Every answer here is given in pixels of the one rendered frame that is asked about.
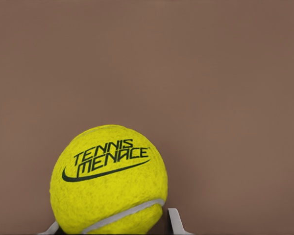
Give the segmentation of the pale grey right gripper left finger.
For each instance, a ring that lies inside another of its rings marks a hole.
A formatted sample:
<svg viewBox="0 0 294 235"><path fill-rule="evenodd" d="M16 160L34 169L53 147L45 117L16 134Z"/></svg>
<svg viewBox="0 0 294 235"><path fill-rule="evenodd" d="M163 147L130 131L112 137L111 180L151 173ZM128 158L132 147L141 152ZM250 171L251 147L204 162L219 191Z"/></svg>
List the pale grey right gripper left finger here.
<svg viewBox="0 0 294 235"><path fill-rule="evenodd" d="M55 221L46 231L42 232L42 235L59 235L60 233L61 228L57 221Z"/></svg>

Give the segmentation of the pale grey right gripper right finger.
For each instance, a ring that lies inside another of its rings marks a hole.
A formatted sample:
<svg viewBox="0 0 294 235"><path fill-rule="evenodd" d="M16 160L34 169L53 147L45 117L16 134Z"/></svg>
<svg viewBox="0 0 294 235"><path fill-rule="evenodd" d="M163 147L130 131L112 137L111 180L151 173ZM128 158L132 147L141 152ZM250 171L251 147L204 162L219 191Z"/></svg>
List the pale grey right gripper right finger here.
<svg viewBox="0 0 294 235"><path fill-rule="evenodd" d="M187 232L184 229L177 208L168 208L167 222L167 229L169 235L194 235L193 233Z"/></svg>

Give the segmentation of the yellow tennis ball with print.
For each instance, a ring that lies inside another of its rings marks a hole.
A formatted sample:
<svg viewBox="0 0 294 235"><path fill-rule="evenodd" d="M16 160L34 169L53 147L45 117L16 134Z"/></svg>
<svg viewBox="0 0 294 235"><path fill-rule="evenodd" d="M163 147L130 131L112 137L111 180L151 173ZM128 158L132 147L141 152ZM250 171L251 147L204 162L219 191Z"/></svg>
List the yellow tennis ball with print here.
<svg viewBox="0 0 294 235"><path fill-rule="evenodd" d="M162 217L168 177L145 136L104 125L64 149L49 192L55 220L67 234L146 234Z"/></svg>

